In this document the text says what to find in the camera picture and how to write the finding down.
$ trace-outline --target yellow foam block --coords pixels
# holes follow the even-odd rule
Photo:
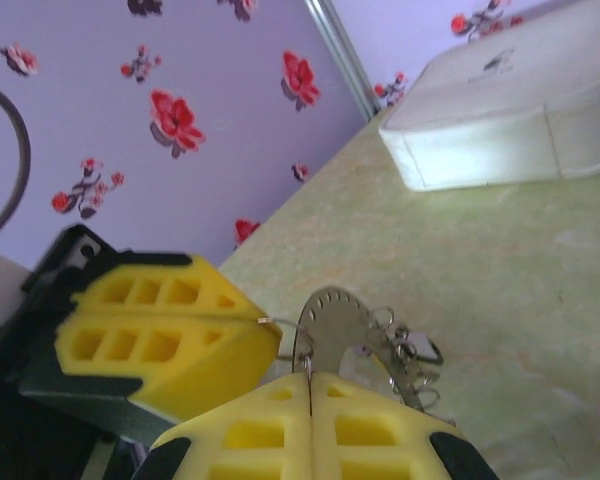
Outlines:
[[[298,373],[170,429],[152,451],[191,440],[173,480],[449,480],[434,432],[463,438],[336,375],[315,373],[309,391]],[[137,478],[153,478],[142,473]]]
[[[176,480],[310,480],[307,377],[275,380],[168,430],[153,448],[180,437],[191,446]]]
[[[337,375],[317,373],[313,480],[448,480],[429,437],[460,431]]]
[[[265,313],[204,258],[189,265],[122,264],[76,293],[76,312],[259,318]]]
[[[253,390],[280,338],[251,319],[76,313],[55,349],[65,375],[140,378],[129,400],[181,422]]]

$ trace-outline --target wall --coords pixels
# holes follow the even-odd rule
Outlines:
[[[364,124],[302,1],[3,0],[0,90],[32,147],[0,253],[26,266],[80,221],[219,263]],[[0,110],[0,208],[17,153]]]
[[[577,0],[331,0],[386,106],[437,54]]]

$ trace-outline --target foam block hole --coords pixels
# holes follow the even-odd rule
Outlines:
[[[209,480],[280,480],[282,465],[222,465],[211,466]]]
[[[159,291],[160,284],[158,282],[154,282],[152,280],[140,280],[133,298],[133,302],[143,305],[156,303],[156,298],[158,298]]]
[[[196,280],[174,280],[169,287],[166,301],[175,305],[196,303],[200,294],[200,282]]]
[[[341,397],[348,397],[348,396],[349,396],[349,394],[347,392],[345,392],[341,388],[338,388],[334,385],[329,385],[329,387],[327,388],[327,397],[341,398]]]
[[[271,400],[290,400],[293,397],[293,392],[290,388],[284,388],[269,395]]]
[[[410,480],[409,468],[405,465],[389,465],[385,463],[340,463],[342,480]]]
[[[396,444],[391,428],[381,417],[336,417],[336,441],[347,446],[390,446]]]
[[[241,420],[224,438],[224,448],[283,448],[284,425],[280,420]]]
[[[138,341],[138,333],[128,330],[120,330],[115,333],[113,342],[106,354],[107,360],[128,360]]]
[[[222,338],[223,335],[224,332],[219,332],[217,330],[209,330],[204,334],[204,344],[211,345],[212,343],[216,343]]]
[[[218,297],[218,308],[233,308],[236,306],[236,302],[231,300],[226,295],[220,295]]]
[[[106,285],[102,294],[104,303],[124,303],[133,286],[130,278],[119,278]]]
[[[92,360],[102,343],[106,330],[81,330],[71,344],[71,356],[76,360]]]
[[[153,331],[142,352],[145,362],[168,362],[171,360],[182,340],[179,332]]]

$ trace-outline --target green marble surface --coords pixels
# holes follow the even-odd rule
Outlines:
[[[600,479],[600,176],[414,193],[378,125],[221,271],[271,316],[297,319],[328,284],[393,306],[445,356],[434,412],[502,479]],[[386,390],[356,362],[349,377]]]

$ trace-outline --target white plastic box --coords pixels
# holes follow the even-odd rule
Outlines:
[[[413,190],[600,173],[600,0],[436,57],[380,134]]]

